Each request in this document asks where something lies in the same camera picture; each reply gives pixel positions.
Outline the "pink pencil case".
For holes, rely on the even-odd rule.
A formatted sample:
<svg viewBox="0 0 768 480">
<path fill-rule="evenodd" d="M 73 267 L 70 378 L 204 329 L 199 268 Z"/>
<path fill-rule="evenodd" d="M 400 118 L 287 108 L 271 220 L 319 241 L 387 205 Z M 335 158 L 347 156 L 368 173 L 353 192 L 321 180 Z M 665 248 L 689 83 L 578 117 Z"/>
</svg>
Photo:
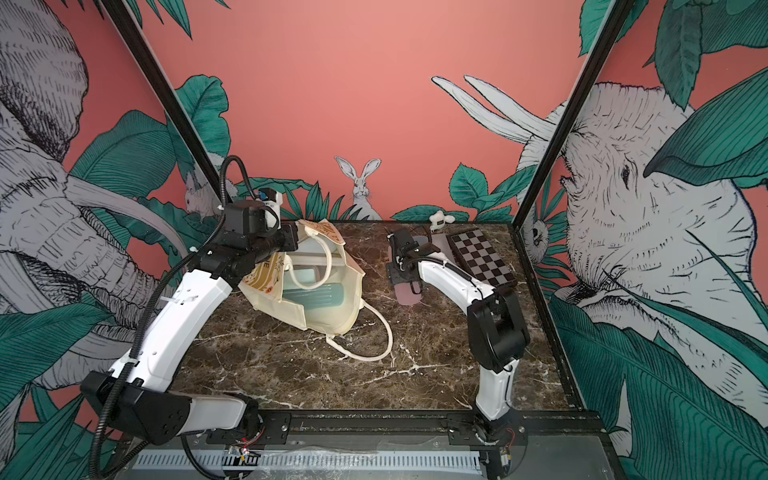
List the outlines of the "pink pencil case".
<svg viewBox="0 0 768 480">
<path fill-rule="evenodd" d="M 419 281 L 399 283 L 394 286 L 395 296 L 400 305 L 411 306 L 422 300 L 422 283 Z"/>
</svg>

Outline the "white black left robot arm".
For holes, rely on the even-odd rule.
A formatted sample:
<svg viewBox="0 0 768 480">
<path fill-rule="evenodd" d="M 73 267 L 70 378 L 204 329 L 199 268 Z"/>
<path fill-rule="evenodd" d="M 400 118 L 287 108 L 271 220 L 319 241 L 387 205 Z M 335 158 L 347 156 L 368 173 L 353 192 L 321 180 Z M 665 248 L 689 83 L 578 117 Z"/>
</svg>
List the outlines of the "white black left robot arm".
<svg viewBox="0 0 768 480">
<path fill-rule="evenodd" d="M 256 400 L 243 395 L 169 392 L 175 373 L 202 327 L 241 280 L 276 252 L 298 247 L 297 226 L 284 223 L 269 237 L 222 232 L 194 253 L 176 291 L 144 334 L 106 373 L 91 372 L 81 392 L 99 415 L 101 429 L 114 428 L 153 445 L 204 431 L 220 442 L 256 440 L 263 420 Z"/>
</svg>

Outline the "translucent white pencil case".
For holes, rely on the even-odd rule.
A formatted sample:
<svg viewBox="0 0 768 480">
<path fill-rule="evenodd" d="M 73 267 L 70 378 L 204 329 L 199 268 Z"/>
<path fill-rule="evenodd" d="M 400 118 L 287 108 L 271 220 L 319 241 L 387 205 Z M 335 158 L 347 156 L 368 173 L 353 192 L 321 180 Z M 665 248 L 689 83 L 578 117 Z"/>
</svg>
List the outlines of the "translucent white pencil case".
<svg viewBox="0 0 768 480">
<path fill-rule="evenodd" d="M 433 234 L 432 243 L 440 249 L 440 251 L 447 257 L 450 262 L 458 264 L 446 234 Z"/>
</svg>

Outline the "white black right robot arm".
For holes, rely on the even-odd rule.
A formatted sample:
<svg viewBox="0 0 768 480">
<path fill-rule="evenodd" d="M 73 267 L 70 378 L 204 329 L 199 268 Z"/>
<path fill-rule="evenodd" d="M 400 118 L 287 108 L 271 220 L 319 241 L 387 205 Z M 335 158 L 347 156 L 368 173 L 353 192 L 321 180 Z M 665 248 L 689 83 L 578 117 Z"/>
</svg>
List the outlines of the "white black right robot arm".
<svg viewBox="0 0 768 480">
<path fill-rule="evenodd" d="M 466 314 L 468 344 L 480 365 L 475 406 L 485 419 L 501 419 L 512 409 L 514 376 L 530 343 L 516 283 L 483 283 L 432 243 L 418 243 L 406 228 L 388 234 L 387 240 L 392 284 L 430 284 Z"/>
</svg>

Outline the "cream floral canvas tote bag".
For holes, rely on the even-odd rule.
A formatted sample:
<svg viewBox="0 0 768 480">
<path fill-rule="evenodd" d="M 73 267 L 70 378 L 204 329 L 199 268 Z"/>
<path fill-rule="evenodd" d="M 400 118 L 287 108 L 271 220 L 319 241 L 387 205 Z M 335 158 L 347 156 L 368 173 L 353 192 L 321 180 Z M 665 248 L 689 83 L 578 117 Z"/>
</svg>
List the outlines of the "cream floral canvas tote bag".
<svg viewBox="0 0 768 480">
<path fill-rule="evenodd" d="M 324 219 L 296 223 L 298 249 L 278 252 L 258 264 L 239 283 L 240 291 L 253 308 L 300 330 L 325 336 L 326 343 L 341 354 L 363 362 L 374 362 L 390 354 L 393 333 L 387 320 L 362 298 L 365 273 L 345 252 L 338 229 Z M 382 322 L 387 346 L 376 356 L 352 353 L 335 341 L 355 324 L 362 309 Z"/>
</svg>

